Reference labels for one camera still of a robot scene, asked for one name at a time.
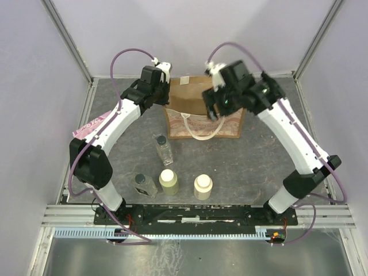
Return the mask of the yellow-green bottle white cap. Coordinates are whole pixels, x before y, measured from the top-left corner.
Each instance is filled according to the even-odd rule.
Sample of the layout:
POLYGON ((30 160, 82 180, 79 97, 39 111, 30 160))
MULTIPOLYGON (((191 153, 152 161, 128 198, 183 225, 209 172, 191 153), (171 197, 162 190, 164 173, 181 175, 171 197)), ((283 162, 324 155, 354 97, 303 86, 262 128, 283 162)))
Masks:
POLYGON ((179 190, 178 177, 170 169, 165 169, 160 173, 159 182, 164 193, 169 196, 173 196, 179 190))

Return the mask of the aluminium front rail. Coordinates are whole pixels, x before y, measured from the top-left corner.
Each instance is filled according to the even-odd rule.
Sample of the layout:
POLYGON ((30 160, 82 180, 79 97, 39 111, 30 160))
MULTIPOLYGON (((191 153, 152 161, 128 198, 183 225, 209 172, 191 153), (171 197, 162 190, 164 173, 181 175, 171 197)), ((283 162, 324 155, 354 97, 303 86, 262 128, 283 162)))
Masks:
MULTIPOLYGON (((92 227, 95 212, 91 205, 48 205, 41 222, 42 227, 92 227)), ((313 219, 311 206, 296 210, 298 225, 305 229, 313 219)), ((315 228, 355 228, 351 212, 346 205, 316 206, 315 228)))

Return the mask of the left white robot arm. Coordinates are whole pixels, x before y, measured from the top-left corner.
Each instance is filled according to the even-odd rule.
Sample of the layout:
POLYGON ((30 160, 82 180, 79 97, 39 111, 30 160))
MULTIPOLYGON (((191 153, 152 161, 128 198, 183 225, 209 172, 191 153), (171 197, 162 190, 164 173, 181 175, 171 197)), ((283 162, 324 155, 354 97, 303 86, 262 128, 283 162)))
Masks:
POLYGON ((107 209, 113 224, 122 224, 127 217, 125 201, 112 183, 113 169, 108 155, 125 130, 147 109, 168 104, 172 65, 162 62, 145 66, 140 79, 123 93, 107 118, 89 135, 70 142, 71 174, 87 186, 87 191, 107 209))

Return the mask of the pink printed package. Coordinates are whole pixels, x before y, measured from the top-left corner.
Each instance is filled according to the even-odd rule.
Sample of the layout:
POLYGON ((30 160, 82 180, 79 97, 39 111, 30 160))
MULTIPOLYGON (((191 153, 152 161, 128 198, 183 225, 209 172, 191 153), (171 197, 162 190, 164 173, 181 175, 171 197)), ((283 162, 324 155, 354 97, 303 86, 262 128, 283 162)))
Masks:
POLYGON ((92 133, 94 130, 96 130, 108 117, 108 115, 111 113, 111 111, 108 111, 95 119, 91 120, 81 128, 75 130, 72 132, 72 135, 74 138, 77 138, 79 140, 83 140, 87 135, 92 133))

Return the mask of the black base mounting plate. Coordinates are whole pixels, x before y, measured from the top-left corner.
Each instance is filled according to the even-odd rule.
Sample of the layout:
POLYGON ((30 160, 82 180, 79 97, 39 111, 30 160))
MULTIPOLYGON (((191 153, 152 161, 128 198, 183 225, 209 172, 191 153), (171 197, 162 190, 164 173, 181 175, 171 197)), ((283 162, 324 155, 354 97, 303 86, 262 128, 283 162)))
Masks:
POLYGON ((287 209, 282 214, 267 217, 262 206, 252 205, 127 205, 125 217, 118 217, 123 223, 129 218, 137 225, 149 223, 199 223, 225 222, 244 223, 246 226, 296 226, 296 211, 287 209))

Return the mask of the brown canvas tote bag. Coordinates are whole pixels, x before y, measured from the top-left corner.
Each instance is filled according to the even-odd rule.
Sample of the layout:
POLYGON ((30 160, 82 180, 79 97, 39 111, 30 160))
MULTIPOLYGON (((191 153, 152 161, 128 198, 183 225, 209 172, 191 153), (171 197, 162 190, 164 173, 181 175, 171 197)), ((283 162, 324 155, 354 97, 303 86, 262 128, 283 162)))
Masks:
POLYGON ((169 104, 164 106, 169 139, 199 141, 213 137, 234 138, 241 135, 245 109, 212 121, 202 99, 202 92, 212 87, 208 76, 183 76, 170 82, 169 104))

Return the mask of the right aluminium frame post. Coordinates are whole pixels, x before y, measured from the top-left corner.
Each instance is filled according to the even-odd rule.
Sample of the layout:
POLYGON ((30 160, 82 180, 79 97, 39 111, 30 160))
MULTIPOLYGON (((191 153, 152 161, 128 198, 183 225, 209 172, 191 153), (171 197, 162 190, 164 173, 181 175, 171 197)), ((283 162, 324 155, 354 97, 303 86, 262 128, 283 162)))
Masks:
POLYGON ((311 62, 319 45, 321 44, 323 38, 327 34, 329 28, 331 27, 332 23, 334 22, 336 16, 340 12, 344 3, 345 3, 344 0, 332 1, 332 4, 328 9, 322 23, 320 24, 316 34, 314 35, 312 41, 310 42, 310 45, 308 46, 305 54, 303 55, 297 69, 293 73, 293 78, 295 81, 298 81, 302 77, 303 73, 305 72, 307 66, 311 62))

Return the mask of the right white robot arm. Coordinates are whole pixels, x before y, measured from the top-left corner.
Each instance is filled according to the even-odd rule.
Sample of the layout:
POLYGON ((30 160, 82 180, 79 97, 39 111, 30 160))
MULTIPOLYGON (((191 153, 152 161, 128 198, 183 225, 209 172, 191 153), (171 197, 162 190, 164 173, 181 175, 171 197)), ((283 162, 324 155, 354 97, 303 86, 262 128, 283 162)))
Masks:
POLYGON ((277 81, 266 72, 256 81, 243 61, 206 63, 212 87, 202 93, 209 119, 246 109, 265 123, 291 157, 295 170, 265 203, 264 220, 278 224, 284 212, 312 192, 327 176, 335 176, 342 161, 325 152, 306 131, 277 81))

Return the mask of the short clear glass bottle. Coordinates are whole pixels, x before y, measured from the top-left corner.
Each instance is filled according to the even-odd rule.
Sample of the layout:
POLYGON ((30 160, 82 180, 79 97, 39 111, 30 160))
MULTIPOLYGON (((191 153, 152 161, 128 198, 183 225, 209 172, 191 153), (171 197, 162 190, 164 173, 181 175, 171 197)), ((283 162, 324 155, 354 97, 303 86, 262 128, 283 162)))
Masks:
POLYGON ((132 179, 132 184, 135 190, 142 195, 150 198, 155 198, 158 192, 153 179, 144 174, 136 174, 132 179))

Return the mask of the cream bottle white cap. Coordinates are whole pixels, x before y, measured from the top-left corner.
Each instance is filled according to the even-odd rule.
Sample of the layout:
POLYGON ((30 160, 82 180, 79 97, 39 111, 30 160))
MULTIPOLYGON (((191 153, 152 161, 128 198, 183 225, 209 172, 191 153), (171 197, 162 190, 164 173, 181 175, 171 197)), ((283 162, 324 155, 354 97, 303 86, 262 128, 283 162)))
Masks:
POLYGON ((194 196, 198 200, 204 201, 210 197, 213 181, 210 176, 201 174, 194 180, 194 196))

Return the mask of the tall clear glass bottle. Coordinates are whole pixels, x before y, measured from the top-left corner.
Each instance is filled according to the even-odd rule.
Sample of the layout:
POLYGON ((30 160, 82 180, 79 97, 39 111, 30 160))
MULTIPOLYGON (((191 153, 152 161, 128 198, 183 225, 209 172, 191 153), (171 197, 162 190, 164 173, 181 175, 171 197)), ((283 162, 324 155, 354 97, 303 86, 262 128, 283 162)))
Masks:
POLYGON ((155 146, 158 154, 165 166, 168 166, 174 162, 171 145, 166 136, 159 134, 154 136, 155 146))

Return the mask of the aluminium frame post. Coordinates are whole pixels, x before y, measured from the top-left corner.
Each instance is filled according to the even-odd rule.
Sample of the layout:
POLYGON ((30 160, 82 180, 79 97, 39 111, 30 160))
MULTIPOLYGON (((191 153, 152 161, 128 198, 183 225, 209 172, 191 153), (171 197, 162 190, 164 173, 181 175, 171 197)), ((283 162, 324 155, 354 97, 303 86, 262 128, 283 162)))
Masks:
POLYGON ((41 4, 44 6, 44 9, 48 13, 51 21, 53 22, 55 28, 57 29, 60 37, 62 38, 63 42, 65 43, 69 53, 71 54, 72 58, 76 62, 79 70, 81 71, 84 78, 88 81, 88 83, 93 82, 93 77, 87 68, 85 61, 83 60, 78 47, 76 46, 72 36, 70 35, 69 31, 67 30, 61 15, 59 14, 54 2, 52 0, 41 0, 41 4))
POLYGON ((319 45, 321 44, 323 38, 327 34, 329 28, 331 27, 332 23, 334 22, 336 16, 340 12, 344 3, 345 3, 344 0, 332 1, 332 4, 328 9, 322 23, 320 24, 316 34, 314 35, 312 41, 310 42, 310 45, 308 46, 305 54, 303 55, 297 69, 293 73, 293 78, 295 81, 298 81, 302 77, 303 73, 305 72, 307 66, 311 62, 319 45))

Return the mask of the left aluminium frame post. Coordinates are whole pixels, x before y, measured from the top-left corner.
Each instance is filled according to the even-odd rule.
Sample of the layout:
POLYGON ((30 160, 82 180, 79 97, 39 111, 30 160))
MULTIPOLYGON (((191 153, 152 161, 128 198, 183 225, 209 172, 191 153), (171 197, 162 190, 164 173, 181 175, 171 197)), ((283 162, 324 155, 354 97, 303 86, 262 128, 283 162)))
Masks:
POLYGON ((54 2, 52 0, 41 0, 41 4, 44 6, 44 9, 48 13, 51 21, 53 22, 55 28, 57 29, 60 37, 62 38, 63 42, 65 43, 69 53, 71 54, 72 58, 76 62, 79 70, 81 71, 84 78, 88 81, 88 83, 93 82, 93 77, 87 68, 85 61, 83 60, 78 47, 76 46, 72 36, 70 35, 69 31, 67 30, 61 15, 59 14, 54 2))

